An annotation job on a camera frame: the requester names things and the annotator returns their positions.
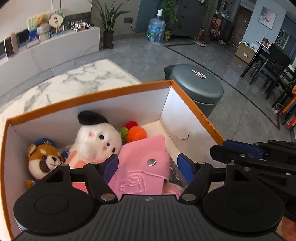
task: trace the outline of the trash can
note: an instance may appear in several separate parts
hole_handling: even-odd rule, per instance
[[[190,64],[169,65],[164,68],[165,80],[175,80],[209,117],[224,94],[220,81],[209,71]]]

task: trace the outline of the open storage box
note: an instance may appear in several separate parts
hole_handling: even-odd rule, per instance
[[[0,169],[6,223],[1,228],[2,241],[20,233],[13,206],[27,191],[25,181],[30,178],[27,148],[43,137],[54,140],[58,148],[73,144],[81,126],[77,114],[83,110],[102,114],[118,130],[127,122],[136,121],[149,137],[164,135],[166,150],[175,162],[178,154],[184,153],[194,162],[225,167],[210,157],[210,148],[221,145],[223,138],[174,81],[132,85],[51,104],[6,121]]]

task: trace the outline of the power cord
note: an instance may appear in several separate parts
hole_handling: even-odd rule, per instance
[[[141,33],[141,32],[144,32],[144,31],[146,31],[146,30],[148,29],[148,26],[147,26],[147,28],[145,28],[143,31],[139,31],[139,32],[137,32],[137,31],[133,30],[133,27],[132,27],[132,25],[131,25],[131,29],[132,29],[132,31],[133,31],[133,32],[135,32],[135,33]]]

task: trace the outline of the sticker on trash can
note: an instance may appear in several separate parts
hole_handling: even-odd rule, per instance
[[[200,73],[200,72],[198,72],[198,71],[192,70],[192,72],[196,73],[196,75],[197,75],[199,78],[201,78],[201,79],[205,79],[205,78],[206,78],[206,76],[205,76],[204,74],[202,74],[202,73]]]

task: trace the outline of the black plant pot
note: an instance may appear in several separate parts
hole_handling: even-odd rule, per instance
[[[104,32],[104,49],[113,49],[113,34],[112,32]]]

